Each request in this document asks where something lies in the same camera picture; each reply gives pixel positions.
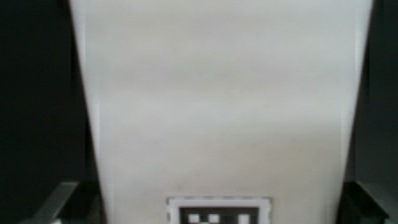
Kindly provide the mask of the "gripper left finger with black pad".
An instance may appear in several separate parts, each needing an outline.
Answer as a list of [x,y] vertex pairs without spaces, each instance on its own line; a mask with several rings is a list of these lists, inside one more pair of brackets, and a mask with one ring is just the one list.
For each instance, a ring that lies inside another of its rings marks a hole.
[[33,215],[17,224],[105,224],[96,182],[62,182]]

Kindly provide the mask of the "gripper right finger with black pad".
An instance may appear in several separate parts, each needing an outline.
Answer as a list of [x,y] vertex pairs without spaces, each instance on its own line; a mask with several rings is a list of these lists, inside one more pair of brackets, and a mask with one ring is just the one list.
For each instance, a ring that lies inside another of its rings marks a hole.
[[343,185],[337,224],[398,224],[398,216],[357,182]]

